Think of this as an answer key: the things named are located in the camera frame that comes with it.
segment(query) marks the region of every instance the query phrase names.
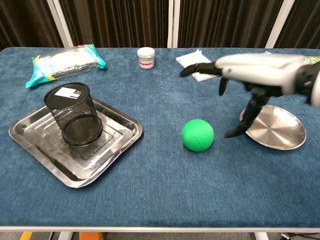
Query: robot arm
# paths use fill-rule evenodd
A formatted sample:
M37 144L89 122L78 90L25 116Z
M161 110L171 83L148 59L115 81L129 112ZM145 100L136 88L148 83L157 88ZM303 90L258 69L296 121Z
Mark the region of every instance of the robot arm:
M291 54L241 53L227 55L216 62L186 67L180 76L199 72L221 76L219 95L230 79L240 81L252 93L243 120L225 133L226 138L245 133L268 103L270 97L300 94L307 103L320 107L320 62L308 64L304 56Z

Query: metal tray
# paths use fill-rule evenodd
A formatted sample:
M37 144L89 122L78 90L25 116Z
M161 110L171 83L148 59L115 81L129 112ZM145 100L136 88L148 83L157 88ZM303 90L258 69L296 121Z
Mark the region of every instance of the metal tray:
M102 120L101 136L75 146L65 143L49 109L44 105L14 122L9 135L65 185L81 188L96 180L141 135L133 118L92 97Z
M245 109L240 114L243 119ZM292 113L273 105L263 106L246 134L261 145L278 150L300 147L307 138L303 124Z

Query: dark brown curtain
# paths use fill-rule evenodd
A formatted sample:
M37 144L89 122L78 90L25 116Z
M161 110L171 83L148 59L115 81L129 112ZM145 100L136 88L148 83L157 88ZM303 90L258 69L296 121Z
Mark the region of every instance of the dark brown curtain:
M62 46L46 1L0 0L0 50Z
M169 0L60 0L75 45L165 48Z
M320 49L320 0L295 0L274 47Z
M264 48L282 0L181 0L178 47Z

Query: blue tablecloth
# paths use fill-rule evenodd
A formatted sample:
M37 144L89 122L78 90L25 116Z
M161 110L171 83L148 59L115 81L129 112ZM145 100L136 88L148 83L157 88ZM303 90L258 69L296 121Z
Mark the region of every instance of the blue tablecloth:
M0 52L0 225L147 227L320 227L320 108L303 96L272 98L296 115L307 140L280 151L246 135L225 139L250 93L235 81L218 95L219 78L180 78L176 57L196 48L156 49L155 67L138 65L136 48L99 48L107 69L95 69L32 89L31 57L51 48ZM211 60L265 49L201 48ZM316 49L270 49L320 56ZM141 122L144 135L94 183L65 186L8 134L19 117L44 104L47 91L82 82L91 95ZM195 118L214 128L204 152L187 150L184 124Z

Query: mesh cylinder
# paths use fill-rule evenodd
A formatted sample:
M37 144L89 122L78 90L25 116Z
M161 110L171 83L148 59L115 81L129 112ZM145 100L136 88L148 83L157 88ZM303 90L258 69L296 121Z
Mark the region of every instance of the mesh cylinder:
M50 90L44 97L67 144L84 145L97 139L103 130L87 85L74 82Z

